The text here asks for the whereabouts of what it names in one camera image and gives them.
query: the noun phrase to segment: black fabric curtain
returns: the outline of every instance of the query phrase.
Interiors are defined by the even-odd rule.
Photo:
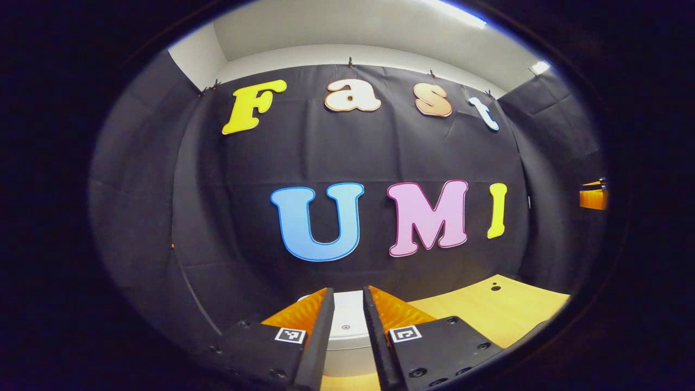
[[[580,98],[545,72],[499,99],[509,116],[530,194],[530,234],[518,279],[574,292],[600,246],[606,213],[581,208],[581,184],[606,175],[598,128]]]
[[[235,90],[284,80],[258,127],[224,135]],[[369,82],[382,106],[330,111],[329,83]],[[413,87],[443,87],[454,112],[421,114]],[[406,300],[443,294],[494,274],[570,292],[589,266],[587,230],[600,211],[578,207],[578,184],[602,171],[591,121],[556,77],[543,75],[495,101],[427,74],[317,65],[255,74],[202,96],[167,52],[124,91],[107,118],[90,174],[97,245],[117,286],[152,324],[189,351],[206,349],[240,319],[260,321],[323,287],[374,285]],[[499,125],[491,131],[468,98]],[[468,240],[391,257],[396,210],[386,189],[420,184],[431,205],[452,179],[468,182]],[[316,192],[315,240],[338,236],[326,188],[358,182],[361,236],[348,256],[308,262],[284,247],[273,191]],[[507,185],[505,233],[487,238],[489,187]],[[531,208],[528,197],[531,197]]]

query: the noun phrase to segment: white ceiling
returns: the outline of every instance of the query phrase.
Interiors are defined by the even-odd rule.
[[[273,49],[358,44],[420,54],[509,91],[533,75],[540,58],[490,24],[462,22],[432,0],[259,0],[216,19],[228,61]]]

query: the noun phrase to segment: blue letter u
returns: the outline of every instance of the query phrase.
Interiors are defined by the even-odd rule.
[[[364,194],[359,183],[338,183],[328,187],[326,194],[338,207],[338,239],[319,243],[311,236],[309,203],[316,193],[308,187],[287,187],[274,191],[270,200],[277,206],[280,232],[287,251],[303,260],[326,262],[350,254],[359,242],[359,214],[357,198]]]

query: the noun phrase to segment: wooden table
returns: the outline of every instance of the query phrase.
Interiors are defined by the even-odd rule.
[[[499,275],[439,296],[410,302],[437,319],[457,315],[502,348],[551,318],[569,295],[546,291]],[[377,374],[323,376],[321,391],[379,389]]]

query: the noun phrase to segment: bolt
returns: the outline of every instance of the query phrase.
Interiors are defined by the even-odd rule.
[[[456,372],[456,376],[461,375],[461,374],[465,374],[466,372],[470,371],[471,369],[473,369],[473,367],[465,367],[465,368],[461,369],[460,371]]]
[[[286,378],[287,374],[282,369],[271,369],[270,375],[274,378]]]
[[[435,386],[435,385],[440,384],[440,383],[444,383],[447,380],[449,380],[449,379],[447,379],[447,378],[437,379],[437,380],[430,383],[430,387]]]
[[[427,370],[425,368],[416,368],[410,371],[408,376],[410,377],[422,377],[427,373]]]

